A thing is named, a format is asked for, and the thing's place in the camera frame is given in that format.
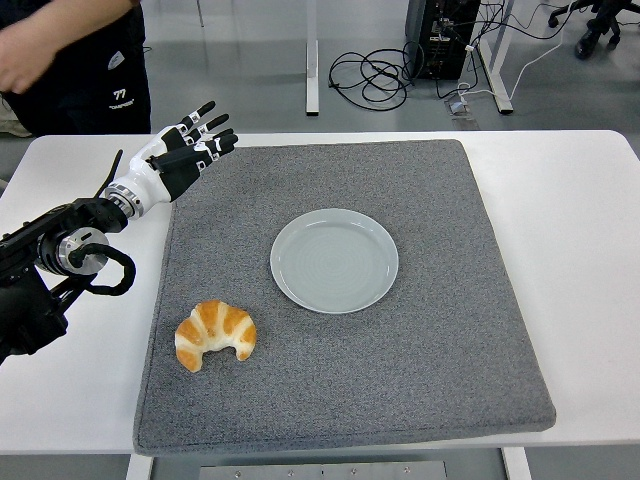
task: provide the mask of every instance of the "table leg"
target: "table leg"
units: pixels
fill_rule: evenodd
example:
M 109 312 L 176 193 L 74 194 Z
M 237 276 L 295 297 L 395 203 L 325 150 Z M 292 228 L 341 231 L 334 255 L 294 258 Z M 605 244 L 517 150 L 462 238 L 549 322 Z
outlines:
M 529 462 L 523 447 L 502 448 L 502 459 L 508 480 L 531 480 Z
M 505 17 L 508 18 L 513 10 L 514 0 L 509 0 L 505 7 Z M 489 43 L 482 39 L 480 40 L 480 58 L 482 65 L 487 73 L 487 79 L 491 86 L 491 91 L 495 94 L 494 99 L 498 107 L 498 111 L 503 114 L 509 114 L 513 112 L 511 106 L 511 100 L 507 94 L 507 90 L 502 83 L 502 77 L 500 76 L 500 69 L 504 63 L 504 58 L 507 55 L 509 44 L 511 43 L 511 37 L 513 36 L 513 29 L 507 28 L 505 25 L 501 26 L 498 30 L 498 38 L 494 45 L 494 51 L 492 52 Z
M 320 113 L 316 0 L 307 0 L 307 115 Z
M 200 8 L 200 0 L 196 0 L 196 4 L 198 5 L 198 15 L 200 16 L 200 26 L 204 27 L 204 21 L 202 20 L 202 9 Z
M 132 454 L 129 459 L 126 480 L 149 480 L 153 468 L 153 457 Z

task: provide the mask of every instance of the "white plate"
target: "white plate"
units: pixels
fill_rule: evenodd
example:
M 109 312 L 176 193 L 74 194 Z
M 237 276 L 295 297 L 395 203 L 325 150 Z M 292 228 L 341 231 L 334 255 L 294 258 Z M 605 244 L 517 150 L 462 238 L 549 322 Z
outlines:
M 398 250 L 375 220 L 328 208 L 296 218 L 276 237 L 271 273 L 297 304 L 349 313 L 380 300 L 398 273 Z

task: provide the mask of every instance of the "white table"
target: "white table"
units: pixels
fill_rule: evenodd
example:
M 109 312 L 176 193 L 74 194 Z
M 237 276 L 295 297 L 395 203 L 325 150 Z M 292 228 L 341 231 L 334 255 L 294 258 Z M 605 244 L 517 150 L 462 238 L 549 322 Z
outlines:
M 35 140 L 0 199 L 3 231 L 93 195 L 118 148 L 127 159 L 147 138 Z M 438 138 L 458 139 L 467 152 L 557 423 L 539 433 L 385 448 L 639 443 L 640 162 L 621 135 L 247 134 L 238 145 Z M 233 154 L 221 161 L 232 162 Z M 109 235 L 137 265 L 136 282 L 125 296 L 83 294 L 67 312 L 66 336 L 34 356 L 9 357 L 0 367 L 0 453 L 132 452 L 170 208 L 157 205 L 120 234 Z M 119 267 L 109 264 L 98 280 L 115 284 L 120 276 Z M 45 279 L 51 285 L 61 280 Z

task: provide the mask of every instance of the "computer tower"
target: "computer tower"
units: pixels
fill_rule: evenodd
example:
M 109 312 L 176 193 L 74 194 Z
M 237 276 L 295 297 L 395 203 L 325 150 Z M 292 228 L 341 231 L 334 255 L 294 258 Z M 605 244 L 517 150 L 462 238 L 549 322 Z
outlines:
M 405 36 L 413 78 L 460 78 L 479 8 L 480 0 L 409 0 Z

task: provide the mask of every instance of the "person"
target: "person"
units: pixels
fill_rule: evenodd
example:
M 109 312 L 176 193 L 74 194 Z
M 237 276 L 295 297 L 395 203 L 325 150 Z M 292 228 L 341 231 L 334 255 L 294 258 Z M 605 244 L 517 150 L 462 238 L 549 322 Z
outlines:
M 589 58 L 598 44 L 600 35 L 609 31 L 613 22 L 616 21 L 616 15 L 630 4 L 631 0 L 602 0 L 596 18 L 587 22 L 587 32 L 576 44 L 576 57 L 580 60 Z
M 0 0 L 0 92 L 36 136 L 150 133 L 139 0 Z

